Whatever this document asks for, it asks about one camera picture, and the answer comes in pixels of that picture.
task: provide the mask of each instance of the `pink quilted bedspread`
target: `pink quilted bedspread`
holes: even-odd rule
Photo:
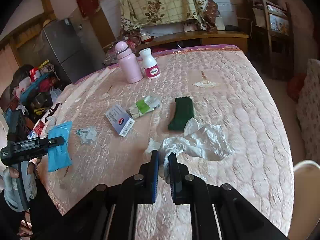
[[[174,98],[189,96],[195,118],[221,124],[233,156],[207,161],[185,154],[178,162],[208,184],[230,183],[284,234],[288,234],[293,206],[293,166],[288,138],[276,105],[262,79],[237,47],[211,45],[158,52],[161,76],[128,84],[114,65],[96,72],[76,85],[69,85],[58,98],[57,124],[73,121],[68,150],[73,165],[47,172],[47,158],[39,174],[62,214],[70,210],[97,184],[122,183],[148,162],[144,151],[150,138],[157,142],[181,132],[169,132]],[[219,85],[201,88],[201,71]],[[162,107],[136,120],[131,132],[119,136],[105,111],[114,104],[128,109],[147,95],[161,99]],[[81,145],[76,130],[95,126],[99,131],[92,145]],[[175,206],[170,186],[159,177],[154,205],[140,205],[136,239],[191,239],[188,205]]]

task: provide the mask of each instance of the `barcode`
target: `barcode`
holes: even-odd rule
[[[124,128],[124,132],[127,132],[129,130],[129,127],[133,124],[132,121],[128,122],[127,125]]]
[[[153,110],[156,110],[159,106],[160,106],[160,104],[154,106],[154,107],[153,107]]]
[[[120,135],[125,136],[129,131],[129,129],[132,127],[132,125],[133,125],[133,121],[128,122],[126,126],[123,128],[122,133]]]

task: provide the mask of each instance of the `white supplement bottle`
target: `white supplement bottle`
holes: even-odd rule
[[[139,52],[143,59],[143,67],[149,79],[160,76],[160,70],[155,58],[151,55],[151,49],[143,49]]]

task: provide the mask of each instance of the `refrigerator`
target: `refrigerator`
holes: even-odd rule
[[[38,44],[41,60],[54,65],[57,76],[66,84],[76,83],[95,68],[84,51],[69,19],[54,20],[41,31]]]

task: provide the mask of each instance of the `black strap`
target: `black strap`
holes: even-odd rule
[[[7,140],[11,141],[11,142],[17,142],[18,141],[18,136],[13,132],[9,132],[7,134]]]
[[[62,105],[62,103],[57,103],[54,109],[52,109],[52,108],[49,109],[49,114],[47,115],[47,117],[46,117],[45,120],[44,120],[45,122],[48,121],[47,118],[48,118],[49,116],[53,116],[53,114],[57,111],[57,109],[58,109],[58,107],[59,107],[60,105]]]

